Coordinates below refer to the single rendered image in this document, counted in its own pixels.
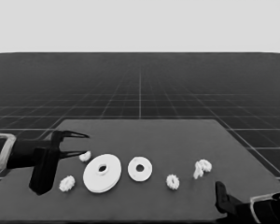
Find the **small white gear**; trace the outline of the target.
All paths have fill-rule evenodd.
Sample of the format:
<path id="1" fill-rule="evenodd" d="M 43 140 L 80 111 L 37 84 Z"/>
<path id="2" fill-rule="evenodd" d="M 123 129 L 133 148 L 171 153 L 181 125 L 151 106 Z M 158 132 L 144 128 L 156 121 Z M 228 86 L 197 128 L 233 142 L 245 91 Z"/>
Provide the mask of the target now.
<path id="1" fill-rule="evenodd" d="M 177 190 L 180 185 L 179 178 L 176 175 L 168 175 L 166 177 L 166 185 L 169 189 Z"/>
<path id="2" fill-rule="evenodd" d="M 201 169 L 204 172 L 211 172 L 212 171 L 212 164 L 208 160 L 199 160 L 199 164 L 201 166 Z"/>
<path id="3" fill-rule="evenodd" d="M 69 175 L 60 182 L 59 189 L 62 192 L 67 192 L 71 190 L 75 184 L 76 180 L 71 175 Z"/>
<path id="4" fill-rule="evenodd" d="M 85 153 L 83 153 L 83 154 L 81 154 L 81 155 L 79 156 L 79 159 L 80 159 L 82 162 L 86 162 L 86 161 L 88 161 L 90 158 L 91 158 L 91 152 L 90 152 L 90 151 L 87 151 L 87 152 L 85 152 Z"/>

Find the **large thick white disc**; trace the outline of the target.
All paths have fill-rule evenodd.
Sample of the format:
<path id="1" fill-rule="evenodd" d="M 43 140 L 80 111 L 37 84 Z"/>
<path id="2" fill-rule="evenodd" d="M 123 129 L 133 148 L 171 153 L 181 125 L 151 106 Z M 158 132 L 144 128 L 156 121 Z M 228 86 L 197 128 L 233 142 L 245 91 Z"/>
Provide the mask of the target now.
<path id="1" fill-rule="evenodd" d="M 103 193 L 112 189 L 121 176 L 121 162 L 112 154 L 94 158 L 85 168 L 83 183 L 93 193 Z"/>

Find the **white round carrier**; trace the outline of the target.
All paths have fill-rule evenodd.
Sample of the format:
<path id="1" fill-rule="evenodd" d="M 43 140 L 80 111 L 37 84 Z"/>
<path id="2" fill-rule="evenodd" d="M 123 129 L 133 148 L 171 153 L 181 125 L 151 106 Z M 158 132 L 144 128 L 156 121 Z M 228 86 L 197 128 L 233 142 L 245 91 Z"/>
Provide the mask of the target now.
<path id="1" fill-rule="evenodd" d="M 152 175 L 152 164 L 145 157 L 134 157 L 128 164 L 128 174 L 136 182 L 147 181 Z"/>

